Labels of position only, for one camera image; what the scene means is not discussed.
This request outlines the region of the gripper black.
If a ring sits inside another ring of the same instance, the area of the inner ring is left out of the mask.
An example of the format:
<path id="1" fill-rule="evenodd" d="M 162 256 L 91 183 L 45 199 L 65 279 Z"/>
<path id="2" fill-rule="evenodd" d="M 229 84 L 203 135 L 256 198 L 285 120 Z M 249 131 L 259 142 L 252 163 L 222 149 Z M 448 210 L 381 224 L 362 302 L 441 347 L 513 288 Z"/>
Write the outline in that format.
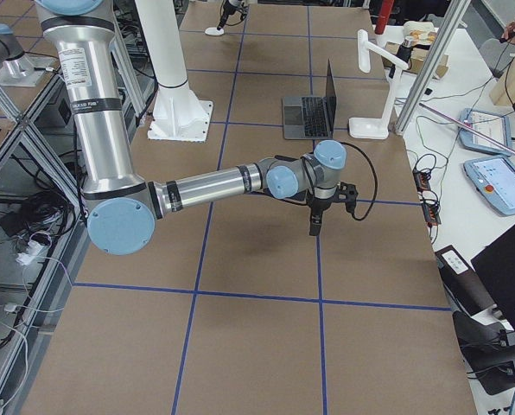
<path id="1" fill-rule="evenodd" d="M 307 194 L 307 205 L 310 207 L 309 216 L 309 235 L 318 236 L 321 232 L 322 214 L 328 210 L 332 204 L 332 198 L 320 198 Z"/>
<path id="2" fill-rule="evenodd" d="M 222 16 L 219 19 L 217 30 L 222 30 L 228 20 L 229 16 L 234 15 L 236 12 L 243 15 L 245 13 L 245 5 L 242 0 L 225 0 L 222 5 Z"/>

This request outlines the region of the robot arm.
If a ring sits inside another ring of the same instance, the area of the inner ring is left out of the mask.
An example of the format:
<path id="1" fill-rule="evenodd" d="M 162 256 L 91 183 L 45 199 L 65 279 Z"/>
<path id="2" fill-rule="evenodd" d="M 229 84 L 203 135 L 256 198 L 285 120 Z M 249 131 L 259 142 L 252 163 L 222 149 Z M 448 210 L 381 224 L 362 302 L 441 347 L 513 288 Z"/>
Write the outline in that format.
<path id="1" fill-rule="evenodd" d="M 57 16 L 82 16 L 93 12 L 102 1 L 35 1 L 37 5 Z M 228 18 L 235 13 L 240 14 L 239 22 L 244 21 L 248 14 L 248 5 L 243 1 L 224 1 L 221 5 L 219 23 L 215 27 L 205 30 L 206 35 L 221 36 Z M 14 65 L 15 73 L 12 77 L 21 78 L 30 76 L 36 68 L 29 60 L 24 60 L 24 49 L 11 28 L 6 24 L 0 24 L 0 66 L 3 64 Z"/>
<path id="2" fill-rule="evenodd" d="M 298 158 L 272 156 L 159 181 L 153 161 L 131 153 L 111 61 L 117 33 L 112 2 L 40 1 L 36 8 L 42 33 L 59 55 L 88 174 L 81 191 L 86 228 L 97 248 L 132 254 L 150 242 L 157 221 L 167 214 L 260 192 L 280 201 L 309 194 L 309 231 L 320 232 L 322 206 L 340 198 L 340 172 L 347 161 L 343 144 L 323 140 Z M 213 103 L 199 99 L 189 85 L 172 3 L 139 1 L 136 8 L 157 83 L 149 138 L 204 142 Z M 145 177 L 145 171 L 153 175 Z"/>

